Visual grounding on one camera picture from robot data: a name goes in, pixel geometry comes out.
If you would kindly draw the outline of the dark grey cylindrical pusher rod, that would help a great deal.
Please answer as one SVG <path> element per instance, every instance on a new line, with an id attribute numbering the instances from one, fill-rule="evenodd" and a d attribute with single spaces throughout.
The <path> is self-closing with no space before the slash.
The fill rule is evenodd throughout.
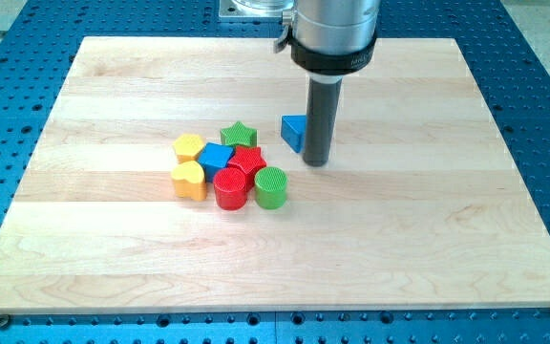
<path id="1" fill-rule="evenodd" d="M 328 162 L 342 77 L 309 75 L 303 160 L 310 166 Z"/>

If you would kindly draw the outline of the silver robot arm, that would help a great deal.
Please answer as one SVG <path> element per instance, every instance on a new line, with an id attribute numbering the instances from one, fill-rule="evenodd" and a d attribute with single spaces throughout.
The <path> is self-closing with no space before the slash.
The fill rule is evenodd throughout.
<path id="1" fill-rule="evenodd" d="M 297 0 L 282 14 L 273 52 L 289 47 L 309 77 L 303 160 L 310 166 L 328 162 L 343 77 L 371 62 L 379 8 L 379 0 Z"/>

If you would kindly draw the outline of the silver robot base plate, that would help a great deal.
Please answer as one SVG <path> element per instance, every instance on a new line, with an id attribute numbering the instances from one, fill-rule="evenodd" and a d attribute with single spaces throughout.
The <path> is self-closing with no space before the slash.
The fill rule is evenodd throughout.
<path id="1" fill-rule="evenodd" d="M 278 21 L 293 4 L 293 0 L 220 0 L 219 21 Z"/>

